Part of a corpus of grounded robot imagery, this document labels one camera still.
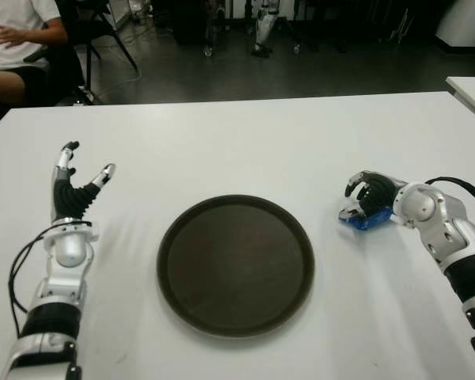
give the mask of black chair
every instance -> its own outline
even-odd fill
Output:
[[[101,58],[98,51],[93,47],[92,41],[102,36],[111,36],[114,38],[121,51],[125,54],[128,62],[138,70],[137,64],[131,57],[120,37],[109,23],[105,14],[111,14],[109,11],[109,0],[63,0],[64,2],[72,1],[80,10],[89,10],[91,16],[88,20],[77,19],[71,23],[66,23],[67,34],[72,45],[86,46],[86,88],[91,88],[92,79],[92,53],[98,59]]]

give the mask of floor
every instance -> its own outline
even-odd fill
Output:
[[[322,40],[319,51],[294,43],[275,30],[270,59],[250,56],[253,37],[239,28],[218,36],[213,57],[202,46],[180,46],[167,29],[150,19],[127,23],[120,35],[140,71],[134,72],[114,41],[95,41],[93,92],[104,104],[237,101],[288,97],[326,97],[372,93],[446,90],[447,76],[475,76],[475,54],[451,55],[434,44],[401,45],[368,40],[352,43],[345,54]],[[84,53],[80,53],[83,67]]]

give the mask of person's leg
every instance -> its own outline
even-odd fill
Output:
[[[0,102],[14,107],[23,105],[25,101],[23,79],[18,74],[0,71]]]

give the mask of chair leg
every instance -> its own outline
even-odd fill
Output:
[[[97,49],[92,44],[89,45],[89,48],[92,50],[92,52],[98,58],[98,60],[101,61],[102,57],[101,57],[100,53],[97,51]]]
[[[92,48],[91,44],[86,45],[86,88],[92,88]]]
[[[134,59],[132,58],[132,56],[128,52],[128,50],[125,47],[124,43],[121,42],[120,37],[116,34],[116,32],[114,30],[112,30],[111,34],[114,37],[116,43],[120,46],[121,51],[127,56],[128,62],[130,62],[132,67],[134,67],[134,70],[137,71],[137,69],[138,69],[137,64],[135,63]]]
[[[93,105],[93,102],[89,99],[86,93],[79,88],[78,85],[74,86],[74,94],[79,98],[85,105]]]
[[[130,62],[130,64],[132,65],[132,67],[134,67],[134,70],[137,71],[138,70],[138,67],[137,67],[137,64],[135,63],[134,59],[132,58],[132,56],[130,55],[130,53],[128,52],[127,48],[125,47],[124,43],[121,42],[121,39],[120,39],[120,36],[118,36],[118,34],[116,33],[116,31],[114,30],[114,28],[112,27],[111,23],[109,23],[109,20],[107,18],[105,18],[105,15],[102,13],[102,12],[98,12],[98,17],[103,21],[105,22],[107,25],[109,25],[110,27],[110,33],[111,33],[111,36],[112,38],[115,39],[116,43],[120,46],[120,49],[121,51],[125,54],[125,56],[127,57],[128,59],[128,62]]]

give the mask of black shorts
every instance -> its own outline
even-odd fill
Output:
[[[39,67],[22,66],[13,69],[4,69],[21,77],[25,83],[25,98],[27,107],[40,107],[46,104],[46,72]]]

